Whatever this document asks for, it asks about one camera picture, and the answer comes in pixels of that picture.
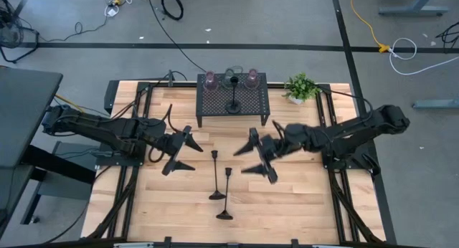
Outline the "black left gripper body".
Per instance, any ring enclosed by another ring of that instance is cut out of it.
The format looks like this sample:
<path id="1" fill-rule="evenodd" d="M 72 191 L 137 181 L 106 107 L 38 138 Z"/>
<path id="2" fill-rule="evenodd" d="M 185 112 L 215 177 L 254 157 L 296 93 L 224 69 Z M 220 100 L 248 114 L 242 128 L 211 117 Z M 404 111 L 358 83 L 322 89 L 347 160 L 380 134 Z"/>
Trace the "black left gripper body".
<path id="1" fill-rule="evenodd" d="M 164 153 L 167 153 L 169 155 L 169 160 L 165 164 L 161 172 L 164 176 L 167 176 L 171 172 L 173 172 L 172 169 L 175 163 L 178 161 L 176 157 L 178 156 L 179 151 L 184 145 L 184 135 L 190 134 L 190 131 L 191 131 L 191 127 L 186 126 L 179 133 L 174 133 L 169 136 L 168 143 L 166 144 L 166 147 L 164 148 Z"/>

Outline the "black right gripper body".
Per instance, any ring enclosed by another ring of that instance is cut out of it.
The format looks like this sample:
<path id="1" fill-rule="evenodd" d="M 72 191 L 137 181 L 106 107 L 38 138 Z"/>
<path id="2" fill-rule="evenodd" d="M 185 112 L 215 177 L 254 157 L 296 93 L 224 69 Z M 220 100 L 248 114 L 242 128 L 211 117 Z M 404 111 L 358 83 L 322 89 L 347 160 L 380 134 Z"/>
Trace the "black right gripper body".
<path id="1" fill-rule="evenodd" d="M 273 139 L 270 135 L 265 135 L 259 138 L 258 132 L 255 128 L 249 130 L 249 140 L 256 140 L 257 145 L 254 149 L 257 150 L 260 163 L 262 163 L 268 170 L 266 177 L 271 184 L 275 184 L 278 181 L 278 175 L 271 165 L 271 162 L 279 157 L 280 149 L 277 145 L 278 140 Z"/>

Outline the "tall black candlestick holder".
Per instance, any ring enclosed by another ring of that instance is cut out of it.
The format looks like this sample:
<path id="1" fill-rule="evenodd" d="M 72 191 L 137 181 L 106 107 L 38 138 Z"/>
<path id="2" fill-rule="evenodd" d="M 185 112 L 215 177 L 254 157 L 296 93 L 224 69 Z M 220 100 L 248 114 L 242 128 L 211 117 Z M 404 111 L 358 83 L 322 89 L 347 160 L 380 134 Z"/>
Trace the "tall black candlestick holder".
<path id="1" fill-rule="evenodd" d="M 209 196 L 209 200 L 213 200 L 214 201 L 214 200 L 224 199 L 226 196 L 224 194 L 222 194 L 218 190 L 218 180 L 217 180 L 217 155 L 218 155 L 218 151 L 213 150 L 213 151 L 211 151 L 211 154 L 212 154 L 213 165 L 214 165 L 214 186 L 215 186 L 215 190 Z"/>
<path id="2" fill-rule="evenodd" d="M 221 213 L 216 215 L 217 219 L 221 220 L 233 220 L 233 216 L 227 211 L 227 201 L 228 201 L 228 191 L 229 191 L 229 180 L 232 174 L 232 168 L 225 169 L 225 176 L 226 176 L 226 187 L 225 187 L 225 199 L 224 199 L 224 209 Z"/>
<path id="3" fill-rule="evenodd" d="M 235 90 L 238 86 L 239 79 L 236 76 L 230 78 L 230 83 L 232 86 L 232 99 L 228 101 L 225 105 L 225 110 L 229 114 L 236 114 L 241 110 L 241 104 L 235 99 Z"/>

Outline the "pink glass candle holder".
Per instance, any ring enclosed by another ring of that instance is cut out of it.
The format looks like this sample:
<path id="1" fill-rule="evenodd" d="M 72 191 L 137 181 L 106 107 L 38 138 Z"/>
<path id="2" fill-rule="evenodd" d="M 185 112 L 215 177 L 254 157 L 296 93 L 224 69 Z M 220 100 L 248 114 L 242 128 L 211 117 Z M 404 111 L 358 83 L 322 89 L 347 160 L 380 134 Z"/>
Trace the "pink glass candle holder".
<path id="1" fill-rule="evenodd" d="M 208 92 L 214 92 L 218 89 L 219 82 L 213 71 L 206 72 L 203 87 Z"/>
<path id="2" fill-rule="evenodd" d="M 248 89 L 256 89 L 260 84 L 260 77 L 256 69 L 250 69 L 245 80 L 245 87 Z"/>

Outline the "grey glass candle holder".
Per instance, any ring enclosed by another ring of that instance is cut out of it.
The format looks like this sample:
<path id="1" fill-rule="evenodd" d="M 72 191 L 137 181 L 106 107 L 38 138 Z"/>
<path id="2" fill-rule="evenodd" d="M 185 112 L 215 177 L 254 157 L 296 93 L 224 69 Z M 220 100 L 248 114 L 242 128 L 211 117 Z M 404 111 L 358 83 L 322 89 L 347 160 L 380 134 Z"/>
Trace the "grey glass candle holder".
<path id="1" fill-rule="evenodd" d="M 226 89 L 232 89 L 231 79 L 235 76 L 235 71 L 232 68 L 227 68 L 222 80 L 222 86 Z"/>

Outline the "black perforated metal shelf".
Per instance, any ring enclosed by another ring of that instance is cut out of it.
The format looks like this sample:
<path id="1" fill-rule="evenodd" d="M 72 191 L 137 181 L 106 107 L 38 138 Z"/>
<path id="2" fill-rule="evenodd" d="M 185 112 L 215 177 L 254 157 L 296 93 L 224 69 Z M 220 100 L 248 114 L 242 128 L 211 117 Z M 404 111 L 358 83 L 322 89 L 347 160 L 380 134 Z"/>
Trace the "black perforated metal shelf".
<path id="1" fill-rule="evenodd" d="M 268 97 L 268 82 L 266 74 L 258 73 L 259 85 L 255 89 L 245 86 L 248 73 L 237 73 L 238 86 L 235 88 L 235 95 L 232 88 L 222 86 L 225 74 L 215 74 L 214 81 L 217 83 L 216 90 L 206 90 L 204 84 L 205 74 L 197 76 L 197 97 L 196 97 L 196 117 L 198 126 L 202 127 L 202 118 L 205 116 L 230 116 L 226 110 L 226 104 L 232 102 L 235 97 L 242 105 L 241 111 L 235 115 L 259 115 L 262 126 L 265 126 L 270 115 L 270 103 Z"/>

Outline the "small potted green plant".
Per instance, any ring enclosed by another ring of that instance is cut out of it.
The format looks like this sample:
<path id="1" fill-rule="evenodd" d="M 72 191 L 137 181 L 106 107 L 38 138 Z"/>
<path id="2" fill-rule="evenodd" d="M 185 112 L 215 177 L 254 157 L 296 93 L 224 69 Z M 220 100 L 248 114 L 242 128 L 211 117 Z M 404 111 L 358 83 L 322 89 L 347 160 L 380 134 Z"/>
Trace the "small potted green plant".
<path id="1" fill-rule="evenodd" d="M 307 78 L 304 72 L 290 77 L 285 82 L 284 89 L 286 93 L 283 97 L 296 105 L 314 98 L 320 92 L 320 88 L 316 86 L 313 80 Z"/>

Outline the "black table corner plate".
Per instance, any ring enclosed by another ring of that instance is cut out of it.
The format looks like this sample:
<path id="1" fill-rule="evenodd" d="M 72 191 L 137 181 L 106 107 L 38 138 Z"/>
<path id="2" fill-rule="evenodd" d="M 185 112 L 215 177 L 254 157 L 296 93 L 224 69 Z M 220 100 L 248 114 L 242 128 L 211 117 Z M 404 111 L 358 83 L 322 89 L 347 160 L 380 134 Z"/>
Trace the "black table corner plate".
<path id="1" fill-rule="evenodd" d="M 113 110 L 115 96 L 118 91 L 119 80 L 110 80 L 104 95 L 104 110 L 110 115 Z"/>

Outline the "dark grey desk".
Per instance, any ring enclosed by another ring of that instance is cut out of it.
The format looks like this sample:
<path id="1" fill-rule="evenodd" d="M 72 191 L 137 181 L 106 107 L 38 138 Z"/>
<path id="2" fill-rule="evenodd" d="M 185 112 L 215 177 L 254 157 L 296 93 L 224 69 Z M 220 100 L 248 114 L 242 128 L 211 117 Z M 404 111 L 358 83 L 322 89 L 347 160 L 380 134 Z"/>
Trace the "dark grey desk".
<path id="1" fill-rule="evenodd" d="M 31 144 L 62 81 L 58 72 L 0 69 L 0 238 L 29 180 L 47 172 L 91 184 L 95 172 Z"/>

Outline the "grey floor bar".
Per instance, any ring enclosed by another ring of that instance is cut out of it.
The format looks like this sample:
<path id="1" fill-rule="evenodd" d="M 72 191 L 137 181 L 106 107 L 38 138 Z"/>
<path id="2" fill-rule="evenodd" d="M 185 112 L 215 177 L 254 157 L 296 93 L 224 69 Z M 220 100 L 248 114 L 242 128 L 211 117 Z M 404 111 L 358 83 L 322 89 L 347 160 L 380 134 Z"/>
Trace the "grey floor bar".
<path id="1" fill-rule="evenodd" d="M 412 107 L 415 109 L 459 109 L 459 98 L 450 100 L 417 100 Z"/>

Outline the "grey table leg foot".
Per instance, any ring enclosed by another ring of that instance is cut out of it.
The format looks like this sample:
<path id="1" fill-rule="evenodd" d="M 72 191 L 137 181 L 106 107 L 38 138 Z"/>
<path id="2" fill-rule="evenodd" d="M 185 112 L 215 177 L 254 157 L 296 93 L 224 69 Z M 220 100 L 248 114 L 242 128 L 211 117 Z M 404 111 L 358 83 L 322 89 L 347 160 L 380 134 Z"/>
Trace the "grey table leg foot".
<path id="1" fill-rule="evenodd" d="M 380 7 L 382 16 L 442 16 L 450 11 L 447 6 L 429 6 L 429 0 L 414 0 L 407 6 Z"/>

